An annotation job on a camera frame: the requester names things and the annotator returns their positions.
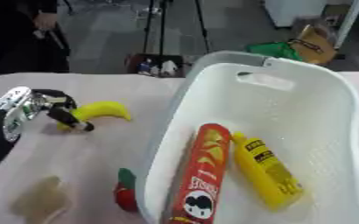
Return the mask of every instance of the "white plastic basket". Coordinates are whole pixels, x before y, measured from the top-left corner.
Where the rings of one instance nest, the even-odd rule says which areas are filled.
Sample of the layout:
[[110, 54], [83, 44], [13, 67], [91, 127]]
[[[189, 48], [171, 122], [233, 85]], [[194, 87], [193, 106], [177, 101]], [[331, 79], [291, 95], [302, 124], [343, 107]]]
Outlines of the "white plastic basket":
[[194, 66], [151, 142], [137, 201], [160, 223], [189, 137], [203, 123], [261, 137], [303, 184], [306, 195], [269, 212], [231, 158], [215, 223], [359, 223], [359, 98], [320, 66], [239, 52], [210, 54]]

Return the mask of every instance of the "brown sponge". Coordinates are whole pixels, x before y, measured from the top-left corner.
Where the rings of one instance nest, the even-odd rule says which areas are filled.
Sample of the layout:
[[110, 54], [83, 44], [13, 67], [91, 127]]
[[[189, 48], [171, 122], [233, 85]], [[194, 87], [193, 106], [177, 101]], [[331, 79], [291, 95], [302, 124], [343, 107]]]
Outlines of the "brown sponge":
[[25, 217], [27, 224], [44, 224], [67, 209], [68, 198], [60, 187], [60, 178], [44, 178], [22, 193], [11, 205], [11, 211]]

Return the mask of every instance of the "red label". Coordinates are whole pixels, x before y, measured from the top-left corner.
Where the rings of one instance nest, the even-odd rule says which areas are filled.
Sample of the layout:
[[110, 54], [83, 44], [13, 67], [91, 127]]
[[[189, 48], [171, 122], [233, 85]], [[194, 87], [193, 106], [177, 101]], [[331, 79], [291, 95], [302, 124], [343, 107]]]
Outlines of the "red label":
[[201, 126], [168, 223], [213, 223], [229, 141], [221, 125]]

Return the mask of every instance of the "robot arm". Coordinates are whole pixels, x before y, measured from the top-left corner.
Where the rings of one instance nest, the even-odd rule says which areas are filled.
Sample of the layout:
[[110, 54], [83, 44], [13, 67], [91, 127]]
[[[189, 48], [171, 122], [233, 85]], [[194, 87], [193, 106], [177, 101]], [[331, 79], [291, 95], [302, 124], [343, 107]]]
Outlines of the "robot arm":
[[51, 89], [15, 87], [3, 95], [0, 98], [0, 163], [18, 142], [25, 123], [41, 111], [47, 110], [49, 117], [73, 129], [93, 130], [91, 123], [81, 122], [69, 112], [76, 107], [72, 97]]

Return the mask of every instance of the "white table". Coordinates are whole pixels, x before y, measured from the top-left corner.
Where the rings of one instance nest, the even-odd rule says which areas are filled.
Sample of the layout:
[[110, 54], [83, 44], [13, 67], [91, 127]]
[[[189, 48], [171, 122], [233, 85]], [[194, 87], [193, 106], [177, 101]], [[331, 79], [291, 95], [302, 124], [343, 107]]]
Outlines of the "white table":
[[[359, 90], [359, 73], [344, 73]], [[69, 186], [73, 203], [54, 223], [144, 223], [137, 214], [123, 212], [112, 190], [120, 167], [137, 170], [155, 122], [181, 84], [179, 79], [139, 75], [85, 75], [20, 73], [0, 76], [0, 95], [15, 86], [63, 90], [79, 104], [118, 101], [130, 110], [133, 121], [118, 118], [94, 120], [93, 132], [61, 134], [51, 119], [40, 115], [0, 166], [0, 223], [22, 224], [8, 205], [27, 186], [57, 175]]]

